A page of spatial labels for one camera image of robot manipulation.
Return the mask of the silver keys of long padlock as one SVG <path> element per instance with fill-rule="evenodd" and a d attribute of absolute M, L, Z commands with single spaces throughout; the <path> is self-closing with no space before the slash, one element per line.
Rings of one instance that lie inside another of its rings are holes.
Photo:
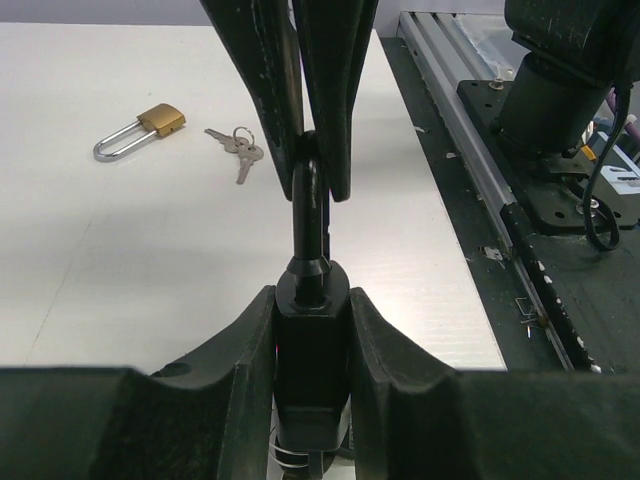
<path fill-rule="evenodd" d="M 236 127 L 231 134 L 207 128 L 204 133 L 216 139 L 227 153 L 239 159 L 237 185 L 243 185 L 249 176 L 252 166 L 263 159 L 264 150 L 256 144 L 253 132 L 244 126 Z"/>

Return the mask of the long shackle brass padlock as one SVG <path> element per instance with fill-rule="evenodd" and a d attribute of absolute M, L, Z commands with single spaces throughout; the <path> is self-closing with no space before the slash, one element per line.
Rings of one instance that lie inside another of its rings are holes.
<path fill-rule="evenodd" d="M 159 103 L 139 114 L 134 122 L 98 141 L 92 150 L 93 158 L 101 163 L 116 161 L 138 150 L 149 141 L 165 138 L 182 129 L 185 125 L 186 116 L 184 113 L 172 105 Z M 108 147 L 119 143 L 134 131 L 141 131 L 142 135 L 113 151 L 106 151 Z"/>

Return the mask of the black padlock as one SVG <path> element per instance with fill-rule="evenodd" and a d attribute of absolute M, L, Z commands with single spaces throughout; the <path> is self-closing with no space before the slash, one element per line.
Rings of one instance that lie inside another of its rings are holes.
<path fill-rule="evenodd" d="M 344 435 L 349 281 L 327 258 L 328 195 L 316 134 L 305 132 L 293 163 L 293 256 L 276 287 L 277 436 L 294 451 L 331 451 Z"/>

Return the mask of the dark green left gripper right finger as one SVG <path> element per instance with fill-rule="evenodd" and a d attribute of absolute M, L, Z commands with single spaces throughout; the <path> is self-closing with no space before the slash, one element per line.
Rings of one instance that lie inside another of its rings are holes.
<path fill-rule="evenodd" d="M 460 371 L 350 293 L 360 479 L 635 479 L 633 374 Z"/>

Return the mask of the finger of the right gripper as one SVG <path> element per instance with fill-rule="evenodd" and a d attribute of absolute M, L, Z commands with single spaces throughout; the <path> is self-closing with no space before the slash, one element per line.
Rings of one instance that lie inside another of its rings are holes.
<path fill-rule="evenodd" d="M 304 131 L 297 33 L 282 0 L 202 0 L 254 103 L 285 198 Z"/>
<path fill-rule="evenodd" d="M 293 3 L 316 140 L 333 199 L 351 195 L 352 115 L 376 0 Z"/>

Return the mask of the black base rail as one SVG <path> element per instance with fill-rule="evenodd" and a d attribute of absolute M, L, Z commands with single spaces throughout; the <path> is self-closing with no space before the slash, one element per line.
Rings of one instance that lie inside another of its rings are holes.
<path fill-rule="evenodd" d="M 639 369 L 635 1 L 510 1 L 510 61 L 476 16 L 403 12 L 404 40 L 564 367 Z"/>

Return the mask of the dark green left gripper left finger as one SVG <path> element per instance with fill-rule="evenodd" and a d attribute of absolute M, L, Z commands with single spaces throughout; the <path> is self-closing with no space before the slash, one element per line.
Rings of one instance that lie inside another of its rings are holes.
<path fill-rule="evenodd" d="M 275 290 L 152 375 L 132 368 L 5 368 L 5 479 L 262 479 Z"/>

